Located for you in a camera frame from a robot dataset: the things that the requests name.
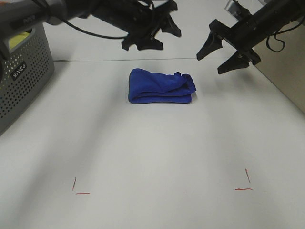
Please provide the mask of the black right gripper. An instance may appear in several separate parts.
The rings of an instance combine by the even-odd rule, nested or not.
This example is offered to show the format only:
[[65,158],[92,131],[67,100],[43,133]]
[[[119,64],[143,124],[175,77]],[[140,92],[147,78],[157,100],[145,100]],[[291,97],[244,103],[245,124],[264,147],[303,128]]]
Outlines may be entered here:
[[250,62],[256,65],[261,59],[253,50],[255,37],[254,26],[248,20],[240,21],[231,28],[214,20],[210,24],[209,36],[196,58],[200,61],[207,55],[221,49],[223,47],[222,40],[225,40],[236,49],[236,52],[217,68],[219,74],[247,68],[250,66]]

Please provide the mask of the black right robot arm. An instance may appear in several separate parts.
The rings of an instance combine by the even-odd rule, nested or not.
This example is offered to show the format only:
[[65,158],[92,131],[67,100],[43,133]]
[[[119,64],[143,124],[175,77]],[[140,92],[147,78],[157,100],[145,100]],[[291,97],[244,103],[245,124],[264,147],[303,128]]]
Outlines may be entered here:
[[281,29],[287,24],[299,18],[303,19],[305,2],[267,0],[261,9],[251,14],[238,1],[230,0],[225,10],[237,20],[237,23],[228,27],[218,20],[213,20],[209,25],[209,36],[196,55],[198,60],[202,60],[221,49],[223,41],[234,47],[236,52],[217,68],[219,74],[258,64],[261,59],[253,48],[263,40],[280,34]]

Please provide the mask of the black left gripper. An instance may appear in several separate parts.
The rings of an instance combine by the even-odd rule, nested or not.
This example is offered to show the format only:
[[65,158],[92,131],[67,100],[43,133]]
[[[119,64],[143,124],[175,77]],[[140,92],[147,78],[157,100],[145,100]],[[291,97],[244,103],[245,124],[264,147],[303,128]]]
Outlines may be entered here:
[[173,0],[157,7],[151,0],[103,0],[95,10],[95,17],[127,32],[122,49],[129,50],[136,45],[139,51],[161,51],[163,43],[155,38],[159,31],[175,37],[182,36],[170,15],[177,10]]

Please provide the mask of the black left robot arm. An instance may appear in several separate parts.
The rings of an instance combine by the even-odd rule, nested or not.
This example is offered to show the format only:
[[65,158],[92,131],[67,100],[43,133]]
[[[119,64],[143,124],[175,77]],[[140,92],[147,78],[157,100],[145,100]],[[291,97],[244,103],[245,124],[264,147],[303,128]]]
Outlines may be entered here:
[[85,31],[69,20],[94,16],[127,33],[120,37],[121,46],[129,50],[162,50],[163,43],[155,38],[161,31],[181,37],[181,30],[174,23],[171,12],[177,11],[173,0],[155,6],[151,0],[22,0],[0,5],[0,57],[10,58],[8,40],[36,25],[46,22],[50,25],[65,23],[85,34]]

